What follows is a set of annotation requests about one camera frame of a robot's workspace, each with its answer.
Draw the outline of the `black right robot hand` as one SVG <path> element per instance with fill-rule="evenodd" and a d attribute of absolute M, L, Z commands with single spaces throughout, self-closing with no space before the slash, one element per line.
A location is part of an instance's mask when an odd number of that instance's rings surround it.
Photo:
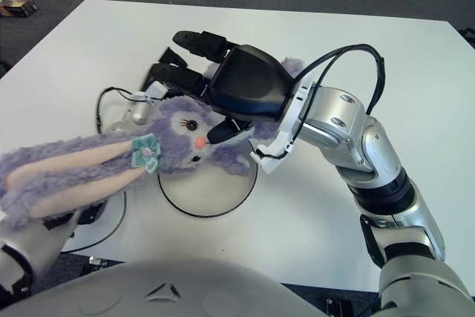
<path fill-rule="evenodd" d="M 211 144 L 230 140 L 258 121 L 282 118 L 296 81 L 274 57 L 206 31 L 182 30 L 173 41 L 218 66 L 214 74 L 204 75 L 188 67 L 155 63 L 153 72 L 154 81 L 163 84 L 169 94 L 187 95 L 225 117 L 208 132 Z"/>

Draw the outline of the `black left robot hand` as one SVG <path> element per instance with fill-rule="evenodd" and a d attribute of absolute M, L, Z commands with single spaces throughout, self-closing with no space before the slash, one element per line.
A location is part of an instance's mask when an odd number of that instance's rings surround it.
<path fill-rule="evenodd" d="M 166 50 L 163 52 L 157 64 L 159 63 L 166 65 L 174 65 L 176 67 L 188 67 L 188 64 L 185 59 L 183 59 L 178 53 L 174 52 L 170 47 L 167 47 Z M 154 64 L 149 68 L 148 73 L 145 76 L 145 79 L 141 86 L 142 91 L 146 90 L 148 86 L 154 81 L 153 72 Z"/>

